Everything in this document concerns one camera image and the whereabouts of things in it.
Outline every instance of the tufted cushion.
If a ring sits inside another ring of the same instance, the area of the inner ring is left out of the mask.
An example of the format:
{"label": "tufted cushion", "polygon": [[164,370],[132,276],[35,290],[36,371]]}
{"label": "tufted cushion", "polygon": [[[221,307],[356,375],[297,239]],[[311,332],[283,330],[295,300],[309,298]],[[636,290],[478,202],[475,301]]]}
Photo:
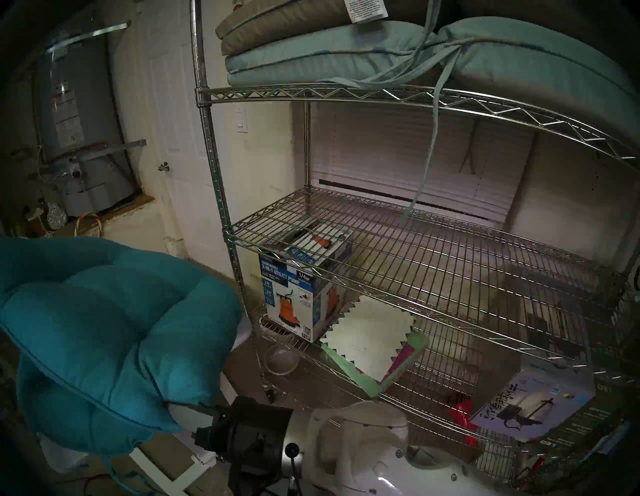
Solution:
{"label": "tufted cushion", "polygon": [[163,402],[213,404],[243,310],[197,266],[90,237],[0,238],[0,326],[18,396],[63,447],[128,453],[178,430]]}

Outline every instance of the aluminum foil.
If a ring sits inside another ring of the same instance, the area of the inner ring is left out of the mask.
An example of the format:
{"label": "aluminum foil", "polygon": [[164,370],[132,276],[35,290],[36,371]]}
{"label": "aluminum foil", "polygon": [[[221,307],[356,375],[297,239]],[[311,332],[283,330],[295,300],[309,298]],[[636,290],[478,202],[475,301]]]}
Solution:
{"label": "aluminum foil", "polygon": [[53,230],[60,229],[67,223],[67,213],[60,205],[54,202],[48,202],[47,206],[49,207],[49,212],[47,213],[47,224],[49,224],[49,227]]}

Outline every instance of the cardboard box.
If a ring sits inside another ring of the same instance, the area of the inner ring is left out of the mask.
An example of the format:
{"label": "cardboard box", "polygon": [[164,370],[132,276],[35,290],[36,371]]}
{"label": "cardboard box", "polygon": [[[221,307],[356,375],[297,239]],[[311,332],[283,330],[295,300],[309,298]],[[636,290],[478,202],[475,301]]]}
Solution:
{"label": "cardboard box", "polygon": [[533,442],[538,452],[575,452],[585,456],[599,439],[612,431],[635,399],[626,385],[595,377],[595,397],[558,427]]}
{"label": "cardboard box", "polygon": [[517,352],[483,374],[470,422],[519,440],[546,434],[595,395],[589,367],[562,367]]}
{"label": "cardboard box", "polygon": [[[346,274],[353,231],[322,224],[313,232],[302,228],[285,235],[291,242],[282,251],[314,267]],[[284,328],[314,342],[344,304],[346,288],[314,275],[309,269],[260,256],[260,273],[267,315]]]}

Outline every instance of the white door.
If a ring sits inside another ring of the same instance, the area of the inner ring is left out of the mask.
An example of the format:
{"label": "white door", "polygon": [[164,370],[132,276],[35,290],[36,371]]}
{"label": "white door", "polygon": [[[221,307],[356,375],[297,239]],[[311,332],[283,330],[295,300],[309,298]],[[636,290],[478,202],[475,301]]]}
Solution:
{"label": "white door", "polygon": [[141,46],[148,107],[173,208],[189,256],[233,277],[195,105],[186,0],[144,2]]}

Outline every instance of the white paper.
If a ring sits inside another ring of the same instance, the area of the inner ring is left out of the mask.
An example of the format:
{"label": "white paper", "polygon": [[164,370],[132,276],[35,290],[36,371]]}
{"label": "white paper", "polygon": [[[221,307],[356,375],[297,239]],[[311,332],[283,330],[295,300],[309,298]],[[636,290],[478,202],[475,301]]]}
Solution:
{"label": "white paper", "polygon": [[351,22],[369,22],[388,17],[383,0],[344,0]]}
{"label": "white paper", "polygon": [[399,308],[361,296],[324,341],[366,375],[381,381],[402,349],[414,319]]}

